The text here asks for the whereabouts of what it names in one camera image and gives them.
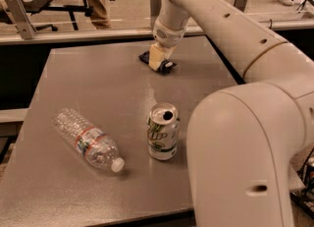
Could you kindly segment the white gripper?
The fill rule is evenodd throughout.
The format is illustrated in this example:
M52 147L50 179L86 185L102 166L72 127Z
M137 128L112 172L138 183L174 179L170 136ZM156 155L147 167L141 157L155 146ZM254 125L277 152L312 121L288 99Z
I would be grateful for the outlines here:
M160 19L157 19L153 28L153 37L157 41L149 49L149 67L156 71L160 63L167 59L174 52L176 46L183 38L186 28L171 29L167 28Z

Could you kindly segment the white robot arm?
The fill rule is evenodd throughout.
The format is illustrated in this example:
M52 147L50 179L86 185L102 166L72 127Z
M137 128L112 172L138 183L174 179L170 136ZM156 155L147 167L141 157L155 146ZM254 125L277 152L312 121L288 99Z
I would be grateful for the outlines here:
M314 64L293 44L225 0L164 0L152 68L194 19L241 85L193 110L186 156L197 227L294 227L290 160L314 143Z

